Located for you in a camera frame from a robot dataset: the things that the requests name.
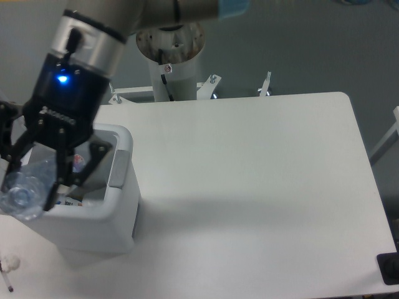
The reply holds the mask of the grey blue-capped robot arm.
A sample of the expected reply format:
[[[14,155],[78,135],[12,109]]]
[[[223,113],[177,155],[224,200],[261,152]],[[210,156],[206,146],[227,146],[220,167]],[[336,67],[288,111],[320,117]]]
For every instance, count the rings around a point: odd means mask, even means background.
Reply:
[[[31,220],[111,152],[94,135],[102,97],[136,31],[237,16],[248,1],[69,1],[31,98],[1,102],[1,210]]]

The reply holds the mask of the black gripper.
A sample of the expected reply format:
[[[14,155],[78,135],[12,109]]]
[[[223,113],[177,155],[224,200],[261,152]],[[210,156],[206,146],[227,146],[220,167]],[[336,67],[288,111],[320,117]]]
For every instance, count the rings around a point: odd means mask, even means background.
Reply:
[[[111,143],[89,141],[90,160],[80,172],[73,172],[75,147],[93,134],[93,122],[100,101],[108,88],[109,79],[77,64],[63,64],[60,57],[47,54],[31,99],[23,107],[26,126],[30,128],[40,119],[44,128],[34,141],[56,149],[56,177],[49,191],[43,211],[50,211],[63,186],[81,187],[111,152]],[[59,130],[65,139],[59,141]],[[17,140],[22,157],[32,148],[32,138],[26,130]]]

